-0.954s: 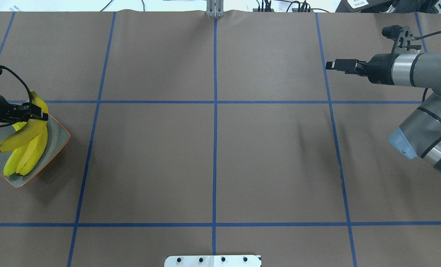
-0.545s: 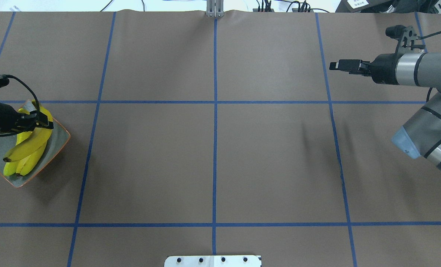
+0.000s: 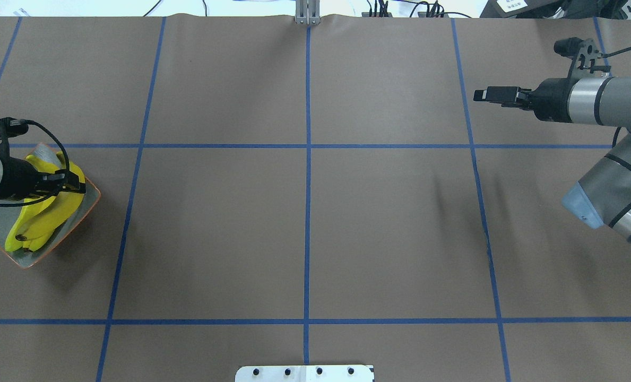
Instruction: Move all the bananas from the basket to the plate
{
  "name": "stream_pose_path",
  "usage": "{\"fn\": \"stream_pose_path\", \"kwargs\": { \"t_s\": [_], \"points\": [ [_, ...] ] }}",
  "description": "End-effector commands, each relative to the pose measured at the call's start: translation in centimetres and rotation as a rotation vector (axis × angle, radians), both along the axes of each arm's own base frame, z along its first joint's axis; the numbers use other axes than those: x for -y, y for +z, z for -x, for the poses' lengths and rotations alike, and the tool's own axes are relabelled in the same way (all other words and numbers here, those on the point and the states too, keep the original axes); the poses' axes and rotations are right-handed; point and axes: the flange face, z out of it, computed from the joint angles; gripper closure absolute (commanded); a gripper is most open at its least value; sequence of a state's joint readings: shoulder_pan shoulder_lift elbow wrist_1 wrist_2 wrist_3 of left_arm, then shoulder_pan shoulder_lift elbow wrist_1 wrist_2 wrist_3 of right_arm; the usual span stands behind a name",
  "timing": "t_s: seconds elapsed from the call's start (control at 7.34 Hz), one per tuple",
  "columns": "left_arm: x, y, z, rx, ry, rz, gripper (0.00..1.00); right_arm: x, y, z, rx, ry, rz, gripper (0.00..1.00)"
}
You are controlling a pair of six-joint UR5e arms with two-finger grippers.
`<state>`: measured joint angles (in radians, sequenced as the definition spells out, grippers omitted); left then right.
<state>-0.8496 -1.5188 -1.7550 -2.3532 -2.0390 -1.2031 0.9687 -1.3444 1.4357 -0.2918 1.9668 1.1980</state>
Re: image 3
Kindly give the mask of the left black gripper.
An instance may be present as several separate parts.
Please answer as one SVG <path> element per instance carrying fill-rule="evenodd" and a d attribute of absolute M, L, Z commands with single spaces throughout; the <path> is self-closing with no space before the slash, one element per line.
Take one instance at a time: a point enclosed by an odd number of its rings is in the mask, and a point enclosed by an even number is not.
<path fill-rule="evenodd" d="M 87 193 L 85 181 L 74 172 L 40 172 L 29 162 L 22 159 L 0 156 L 2 160 L 2 179 L 0 181 L 0 200 L 23 201 L 56 196 L 59 193 Z"/>

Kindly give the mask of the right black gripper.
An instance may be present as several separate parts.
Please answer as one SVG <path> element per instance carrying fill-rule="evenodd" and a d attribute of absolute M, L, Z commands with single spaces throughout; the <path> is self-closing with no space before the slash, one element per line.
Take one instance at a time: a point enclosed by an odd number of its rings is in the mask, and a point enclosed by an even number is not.
<path fill-rule="evenodd" d="M 534 90 L 511 85 L 489 85 L 475 90 L 474 102 L 490 102 L 501 107 L 531 109 L 534 116 L 547 123 L 572 123 L 568 97 L 572 81 L 568 78 L 543 80 Z"/>

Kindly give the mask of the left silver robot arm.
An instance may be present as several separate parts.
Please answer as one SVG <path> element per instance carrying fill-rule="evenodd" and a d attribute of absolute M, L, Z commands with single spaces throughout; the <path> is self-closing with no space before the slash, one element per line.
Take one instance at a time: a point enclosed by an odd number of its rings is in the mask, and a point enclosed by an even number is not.
<path fill-rule="evenodd" d="M 38 150 L 25 159 L 0 158 L 0 201 L 20 202 L 57 196 L 60 193 L 85 194 L 87 184 L 78 171 L 66 174 L 64 164 L 50 152 Z"/>

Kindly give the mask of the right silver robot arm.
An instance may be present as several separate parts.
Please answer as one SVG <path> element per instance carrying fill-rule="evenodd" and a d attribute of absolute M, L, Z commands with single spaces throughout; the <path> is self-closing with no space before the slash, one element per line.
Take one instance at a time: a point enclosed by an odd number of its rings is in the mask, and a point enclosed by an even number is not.
<path fill-rule="evenodd" d="M 562 204 L 590 228 L 610 227 L 631 244 L 631 77 L 551 78 L 534 90 L 490 85 L 473 99 L 532 111 L 543 121 L 625 130 Z"/>

